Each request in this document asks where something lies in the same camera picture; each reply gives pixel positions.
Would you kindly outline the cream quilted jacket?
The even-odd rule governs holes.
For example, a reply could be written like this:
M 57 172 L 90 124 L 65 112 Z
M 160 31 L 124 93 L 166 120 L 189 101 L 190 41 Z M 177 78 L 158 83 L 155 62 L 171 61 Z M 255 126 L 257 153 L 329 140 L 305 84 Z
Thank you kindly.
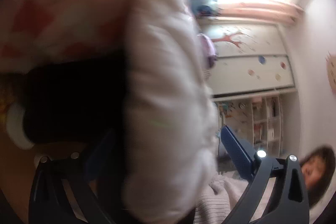
M 177 223 L 216 170 L 217 118 L 188 0 L 134 0 L 126 29 L 130 170 L 123 200 L 143 223 Z

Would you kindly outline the tree decorated wardrobe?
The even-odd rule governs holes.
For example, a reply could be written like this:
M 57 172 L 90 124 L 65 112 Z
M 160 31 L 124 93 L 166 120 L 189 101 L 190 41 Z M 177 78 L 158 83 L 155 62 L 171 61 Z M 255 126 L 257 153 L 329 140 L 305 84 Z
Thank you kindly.
M 209 24 L 202 32 L 214 43 L 217 60 L 208 83 L 223 98 L 293 88 L 284 40 L 275 24 Z

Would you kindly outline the red checkered plastic bed cover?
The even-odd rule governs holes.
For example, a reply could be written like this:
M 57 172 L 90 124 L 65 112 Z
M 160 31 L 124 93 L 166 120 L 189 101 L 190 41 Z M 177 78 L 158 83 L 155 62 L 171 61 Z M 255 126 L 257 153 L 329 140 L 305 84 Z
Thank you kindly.
M 1 72 L 116 48 L 130 0 L 1 0 Z

